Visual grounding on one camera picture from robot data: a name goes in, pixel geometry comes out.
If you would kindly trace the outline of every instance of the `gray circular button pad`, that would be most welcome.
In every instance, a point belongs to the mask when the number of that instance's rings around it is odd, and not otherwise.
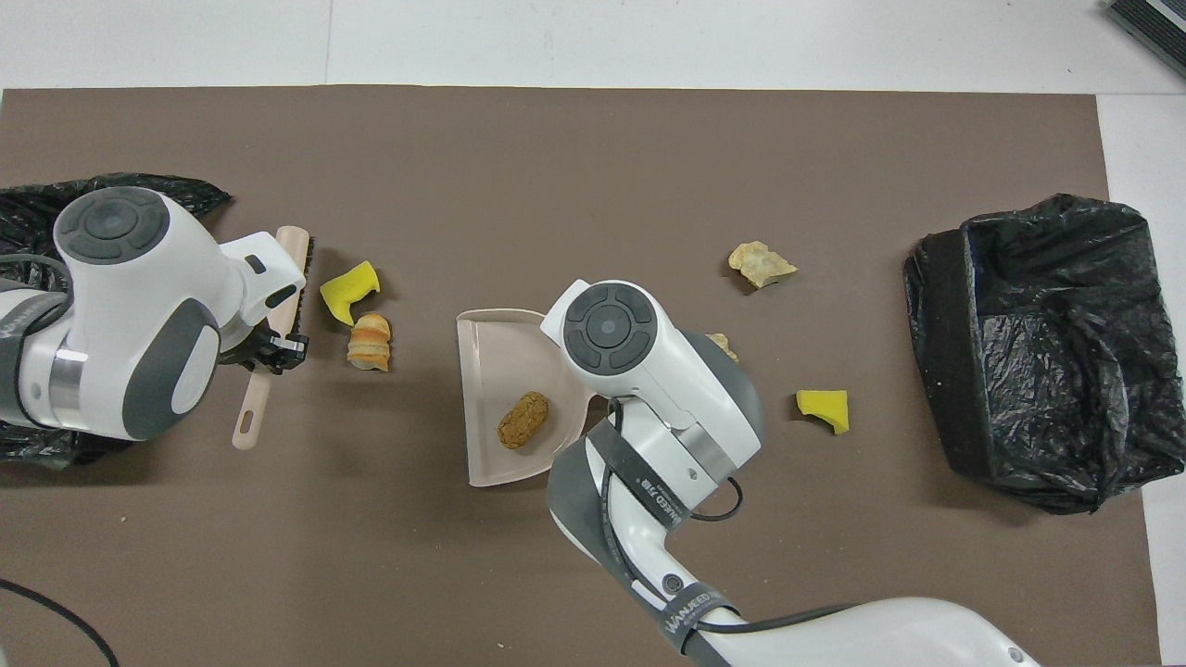
[[[565,313],[565,348],[580,368],[618,375],[638,366],[655,345],[658,325],[650,299],[630,285],[593,285]]]
[[[111,265],[153,249],[168,231],[168,209],[144,188],[104,188],[66,207],[53,225],[58,248],[84,263]]]

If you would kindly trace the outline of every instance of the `black cable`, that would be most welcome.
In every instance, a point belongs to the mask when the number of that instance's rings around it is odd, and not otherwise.
[[[47,258],[45,255],[32,255],[28,253],[0,255],[0,265],[25,263],[25,262],[47,266],[52,268],[55,272],[57,272],[58,277],[62,279],[63,286],[65,287],[64,292],[66,294],[66,299],[64,301],[58,304],[53,310],[49,311],[46,315],[37,318],[37,320],[34,320],[28,326],[28,329],[25,330],[26,336],[32,336],[38,331],[44,331],[51,324],[62,319],[62,316],[65,315],[68,310],[70,310],[70,306],[74,304],[74,284],[70,281],[70,269],[66,268],[66,265],[59,262],[53,258]],[[32,285],[30,285],[30,288],[38,290],[38,287],[34,287]]]
[[[621,420],[625,414],[621,409],[621,401],[618,399],[610,399],[608,411],[611,415],[617,415],[613,428],[618,432],[618,434],[621,434]],[[610,555],[623,566],[626,574],[629,574],[631,579],[642,583],[643,586],[645,586],[646,590],[650,591],[657,599],[663,599],[663,593],[659,592],[658,587],[655,586],[655,584],[651,584],[646,577],[638,574],[638,568],[635,567],[630,557],[626,555],[625,550],[621,548],[621,542],[618,541],[618,534],[613,531],[613,523],[610,522],[610,478],[612,475],[613,471],[610,470],[610,464],[605,463],[605,470],[601,474],[600,491],[601,532],[605,535],[606,545],[610,547]]]
[[[0,579],[0,589],[17,593],[20,597],[36,602],[37,604],[40,604],[42,606],[57,614],[58,616],[62,616],[66,621],[70,621],[79,630],[82,630],[83,634],[87,635],[88,639],[90,639],[90,641],[95,642],[95,646],[98,647],[98,650],[103,654],[103,658],[107,659],[107,663],[110,667],[120,667],[120,661],[115,658],[115,652],[111,650],[111,647],[108,646],[107,641],[104,641],[103,637],[98,634],[98,630],[96,630],[89,623],[83,621],[74,611],[70,611],[65,606],[62,606],[60,604],[53,602],[52,599],[43,596],[37,591],[26,589],[25,586],[21,586],[20,584],[14,584],[7,579]]]
[[[691,513],[691,517],[696,521],[725,521],[726,519],[733,517],[734,514],[741,509],[741,501],[745,496],[741,495],[741,484],[737,479],[729,477],[729,484],[733,484],[733,490],[738,493],[738,502],[733,506],[733,509],[726,512],[725,514],[696,514]]]
[[[758,621],[757,623],[741,623],[738,625],[719,625],[716,623],[704,623],[701,621],[696,623],[696,630],[701,633],[714,633],[718,635],[738,635],[745,633],[760,633],[761,630],[773,630],[774,628],[785,628],[786,625],[793,625],[796,623],[805,623],[808,621],[815,621],[816,618],[823,618],[824,616],[830,616],[837,611],[843,611],[846,609],[852,609],[853,604],[834,604],[831,606],[822,606],[820,609],[812,609],[810,611],[801,611],[798,614],[791,614],[789,616],[780,616],[778,618],[770,618],[766,621]]]

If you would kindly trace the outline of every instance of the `black strap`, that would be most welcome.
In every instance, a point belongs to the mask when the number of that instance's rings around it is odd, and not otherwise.
[[[631,495],[668,531],[674,531],[691,516],[691,509],[663,483],[655,469],[614,431],[608,420],[594,426],[588,432],[588,439]]]
[[[703,582],[688,584],[659,612],[659,634],[676,650],[683,653],[683,644],[688,641],[688,635],[696,629],[696,623],[706,614],[720,606],[733,609],[729,601],[713,586]]]
[[[9,424],[45,428],[20,402],[20,357],[28,329],[65,298],[62,292],[42,292],[17,304],[0,318],[0,419]]]

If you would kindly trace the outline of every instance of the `white floor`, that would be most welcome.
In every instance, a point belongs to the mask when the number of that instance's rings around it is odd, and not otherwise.
[[[0,0],[0,91],[323,83],[1097,94],[1186,351],[1186,78],[1097,0]],[[1186,477],[1144,497],[1186,663]]]

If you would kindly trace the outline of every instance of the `food scrap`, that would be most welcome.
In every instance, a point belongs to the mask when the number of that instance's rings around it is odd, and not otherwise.
[[[738,246],[729,255],[729,267],[740,271],[759,290],[798,271],[760,241]]]
[[[548,398],[540,392],[528,392],[498,423],[498,442],[509,450],[522,447],[547,420]]]
[[[833,433],[848,432],[848,392],[821,392],[799,389],[795,392],[799,412],[818,417],[831,425]]]
[[[321,298],[325,299],[325,305],[329,306],[333,317],[353,326],[355,317],[350,315],[351,304],[378,291],[378,274],[375,273],[375,267],[369,261],[364,261],[321,285]]]
[[[733,350],[729,349],[729,339],[727,336],[725,336],[725,333],[704,333],[704,336],[708,336],[709,341],[716,343],[719,348],[725,350],[725,354],[729,355],[729,358],[733,360],[733,363],[739,363],[738,356],[733,354]]]
[[[387,373],[387,362],[391,358],[390,339],[391,325],[377,312],[369,312],[359,317],[350,331],[346,361],[363,370],[377,368]]]

